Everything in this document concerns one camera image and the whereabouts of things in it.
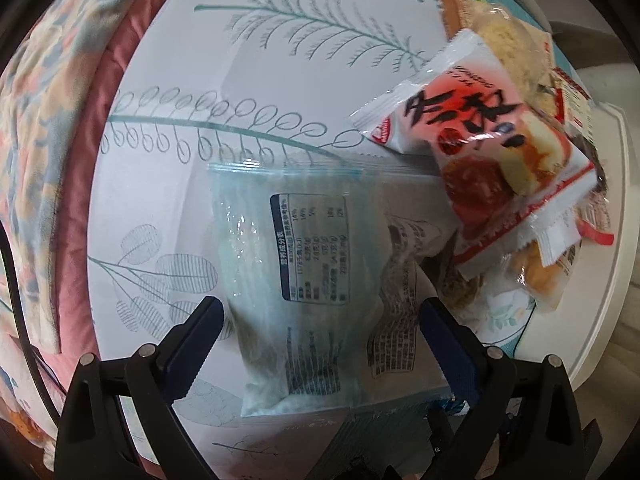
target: bread roll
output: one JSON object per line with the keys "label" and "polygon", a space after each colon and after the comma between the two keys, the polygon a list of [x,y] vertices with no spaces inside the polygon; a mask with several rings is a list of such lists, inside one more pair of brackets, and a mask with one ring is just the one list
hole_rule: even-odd
{"label": "bread roll", "polygon": [[513,192],[529,196],[551,183],[570,154],[571,144],[564,134],[525,111],[514,134],[502,143],[498,163]]}
{"label": "bread roll", "polygon": [[523,100],[532,95],[542,67],[529,33],[515,20],[501,15],[488,16],[474,23],[474,31],[505,67]]}

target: blue gripper pad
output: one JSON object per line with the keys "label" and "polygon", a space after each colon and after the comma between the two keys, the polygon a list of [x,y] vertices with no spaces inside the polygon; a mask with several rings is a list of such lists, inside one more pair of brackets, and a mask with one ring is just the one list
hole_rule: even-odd
{"label": "blue gripper pad", "polygon": [[174,326],[160,343],[170,352],[164,365],[162,397],[171,405],[189,393],[204,360],[225,322],[218,298],[206,297],[182,325]]}
{"label": "blue gripper pad", "polygon": [[459,325],[438,298],[428,298],[418,314],[420,331],[457,400],[473,407],[486,375],[484,348],[467,327]]}

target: white tray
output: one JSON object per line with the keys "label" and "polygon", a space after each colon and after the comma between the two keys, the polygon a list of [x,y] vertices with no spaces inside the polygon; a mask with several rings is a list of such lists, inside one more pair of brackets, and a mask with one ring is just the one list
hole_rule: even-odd
{"label": "white tray", "polygon": [[562,358],[574,390],[600,360],[618,321],[636,256],[640,226],[638,164],[622,110],[599,105],[593,113],[598,154],[607,173],[611,247],[585,240],[554,312],[536,309],[516,348],[518,359]]}

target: metal screw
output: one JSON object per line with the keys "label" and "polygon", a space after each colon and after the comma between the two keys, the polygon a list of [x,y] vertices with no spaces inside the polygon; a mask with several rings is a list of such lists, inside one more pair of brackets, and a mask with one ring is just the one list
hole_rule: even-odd
{"label": "metal screw", "polygon": [[138,348],[138,355],[140,357],[149,357],[156,352],[156,345],[153,343],[146,343]]}
{"label": "metal screw", "polygon": [[552,365],[553,368],[559,368],[562,366],[562,359],[557,355],[551,354],[549,356],[549,364]]}
{"label": "metal screw", "polygon": [[80,364],[82,366],[87,366],[90,365],[91,363],[94,362],[95,359],[95,355],[93,355],[91,352],[89,352],[88,354],[84,354],[81,358],[80,358]]}
{"label": "metal screw", "polygon": [[486,349],[486,354],[491,359],[502,359],[504,356],[504,352],[500,350],[497,346],[489,346],[489,348]]}

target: snack package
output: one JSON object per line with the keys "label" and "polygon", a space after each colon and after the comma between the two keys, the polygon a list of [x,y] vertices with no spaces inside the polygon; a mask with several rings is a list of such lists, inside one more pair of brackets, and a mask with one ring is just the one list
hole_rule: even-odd
{"label": "snack package", "polygon": [[468,29],[351,117],[369,140],[396,152],[431,146],[462,222],[454,260],[466,279],[532,241],[595,185],[593,164],[523,104]]}
{"label": "snack package", "polygon": [[548,267],[556,263],[569,247],[580,241],[581,237],[574,210],[568,209],[536,237],[542,266]]}
{"label": "snack package", "polygon": [[440,1],[449,39],[464,28],[476,32],[505,67],[525,101],[531,101],[537,93],[537,84],[551,85],[550,71],[556,62],[548,32],[514,18],[500,5],[477,0]]}
{"label": "snack package", "polygon": [[538,85],[538,91],[533,96],[531,105],[549,117],[556,117],[558,115],[556,89]]}
{"label": "snack package", "polygon": [[570,247],[549,267],[543,267],[538,242],[507,256],[503,263],[506,275],[513,277],[536,299],[537,306],[555,310],[574,267],[579,244]]}
{"label": "snack package", "polygon": [[437,256],[420,266],[436,284],[438,297],[457,322],[473,331],[485,346],[498,346],[513,357],[535,300],[501,269],[465,280],[453,264],[456,235]]}
{"label": "snack package", "polygon": [[221,284],[249,375],[242,416],[446,389],[417,327],[435,291],[415,261],[436,235],[379,200],[419,175],[311,161],[209,173]]}
{"label": "snack package", "polygon": [[561,68],[556,67],[553,70],[553,80],[556,90],[555,117],[564,126],[571,142],[594,164],[598,177],[596,191],[606,192],[607,178],[593,142],[591,98]]}
{"label": "snack package", "polygon": [[613,245],[607,199],[601,191],[591,191],[575,207],[575,222],[581,236],[598,245]]}

